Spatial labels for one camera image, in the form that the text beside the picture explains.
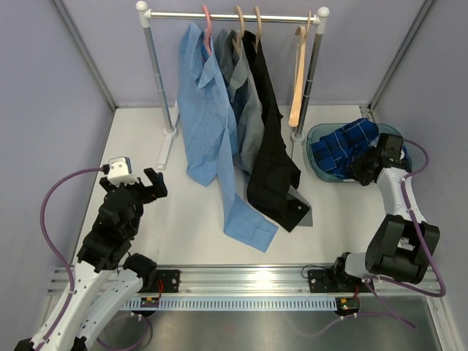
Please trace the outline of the beige hanger of plaid shirt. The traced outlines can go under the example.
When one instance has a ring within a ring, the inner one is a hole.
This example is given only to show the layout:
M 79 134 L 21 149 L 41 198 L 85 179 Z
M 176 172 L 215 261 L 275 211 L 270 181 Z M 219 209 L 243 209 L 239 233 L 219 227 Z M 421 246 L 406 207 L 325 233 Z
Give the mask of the beige hanger of plaid shirt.
M 312 12 L 309 11 L 305 26 L 299 26 L 295 31 L 295 36 L 298 38 L 297 51 L 295 57 L 295 79 L 293 98 L 289 116 L 289 126 L 297 127 L 299 124 L 299 115 L 301 110 L 302 88 L 304 81 L 304 66 L 306 55 L 306 41 L 309 33 L 309 28 L 312 22 Z

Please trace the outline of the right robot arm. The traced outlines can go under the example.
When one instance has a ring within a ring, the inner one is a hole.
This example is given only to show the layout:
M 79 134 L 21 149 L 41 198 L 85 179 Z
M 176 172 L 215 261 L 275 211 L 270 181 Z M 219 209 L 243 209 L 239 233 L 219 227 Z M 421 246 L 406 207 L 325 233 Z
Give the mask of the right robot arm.
M 400 286 L 419 284 L 430 266 L 440 231 L 417 207 L 412 191 L 415 171 L 406 158 L 403 137 L 381 134 L 377 144 L 350 168 L 360 185 L 378 186 L 385 217 L 364 253 L 345 252 L 336 258 L 331 272 L 333 286 L 348 290 L 373 277 Z

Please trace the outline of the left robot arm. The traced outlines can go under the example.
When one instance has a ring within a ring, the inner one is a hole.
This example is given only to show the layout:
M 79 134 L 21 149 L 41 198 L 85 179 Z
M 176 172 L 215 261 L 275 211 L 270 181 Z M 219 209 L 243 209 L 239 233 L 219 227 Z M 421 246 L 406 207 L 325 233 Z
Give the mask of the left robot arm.
M 144 170 L 146 186 L 119 163 L 100 168 L 106 191 L 91 232 L 83 239 L 75 266 L 67 265 L 69 284 L 42 327 L 17 343 L 17 350 L 90 350 L 99 335 L 132 295 L 161 288 L 156 263 L 130 254 L 143 206 L 167 197 L 162 173 Z

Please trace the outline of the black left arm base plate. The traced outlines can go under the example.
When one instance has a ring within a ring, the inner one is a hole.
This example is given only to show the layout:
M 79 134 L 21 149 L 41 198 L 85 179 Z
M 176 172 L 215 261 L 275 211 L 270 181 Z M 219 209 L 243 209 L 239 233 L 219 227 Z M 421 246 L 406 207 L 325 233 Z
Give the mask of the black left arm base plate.
M 175 269 L 159 269 L 143 278 L 142 293 L 178 293 L 181 272 Z

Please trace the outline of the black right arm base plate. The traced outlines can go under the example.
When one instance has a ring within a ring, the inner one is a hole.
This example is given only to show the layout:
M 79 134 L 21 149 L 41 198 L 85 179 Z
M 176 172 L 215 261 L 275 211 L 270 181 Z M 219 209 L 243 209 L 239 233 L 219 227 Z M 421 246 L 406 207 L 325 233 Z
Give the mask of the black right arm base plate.
M 311 293 L 369 293 L 370 289 L 358 278 L 328 269 L 309 269 L 306 278 Z

